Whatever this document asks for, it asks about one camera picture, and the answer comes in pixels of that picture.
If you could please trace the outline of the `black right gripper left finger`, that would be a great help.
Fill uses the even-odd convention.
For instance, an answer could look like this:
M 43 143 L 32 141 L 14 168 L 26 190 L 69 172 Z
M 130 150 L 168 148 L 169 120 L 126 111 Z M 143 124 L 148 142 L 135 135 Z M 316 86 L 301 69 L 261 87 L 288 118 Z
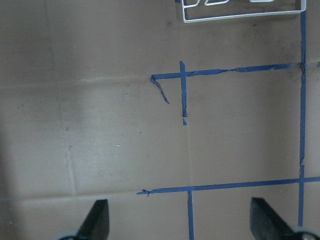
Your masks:
M 76 240 L 107 240 L 110 233 L 107 199 L 96 200 L 75 235 Z

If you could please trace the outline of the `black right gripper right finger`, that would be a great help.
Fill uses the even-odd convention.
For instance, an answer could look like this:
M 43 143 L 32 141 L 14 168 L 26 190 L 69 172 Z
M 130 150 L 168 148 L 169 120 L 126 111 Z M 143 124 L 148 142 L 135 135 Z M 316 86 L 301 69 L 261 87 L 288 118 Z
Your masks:
M 289 240 L 294 231 L 264 198 L 252 197 L 249 225 L 256 240 Z

